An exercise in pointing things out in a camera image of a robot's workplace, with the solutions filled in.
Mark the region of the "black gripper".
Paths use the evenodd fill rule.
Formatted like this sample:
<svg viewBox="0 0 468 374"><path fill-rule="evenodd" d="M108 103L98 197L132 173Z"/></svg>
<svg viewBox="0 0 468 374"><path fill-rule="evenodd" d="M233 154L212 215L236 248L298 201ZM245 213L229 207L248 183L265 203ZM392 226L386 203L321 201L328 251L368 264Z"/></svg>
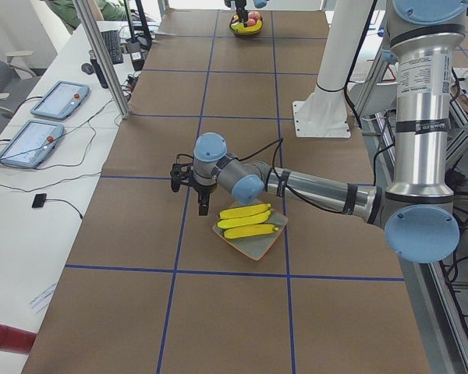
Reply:
<svg viewBox="0 0 468 374"><path fill-rule="evenodd" d="M247 15L247 10L246 10L246 0L235 0L235 8L236 8L236 14L238 16L246 16Z"/></svg>
<svg viewBox="0 0 468 374"><path fill-rule="evenodd" d="M195 171L190 171L188 184L197 192L198 214L207 216L210 194L216 190L217 182L214 179L199 176Z"/></svg>

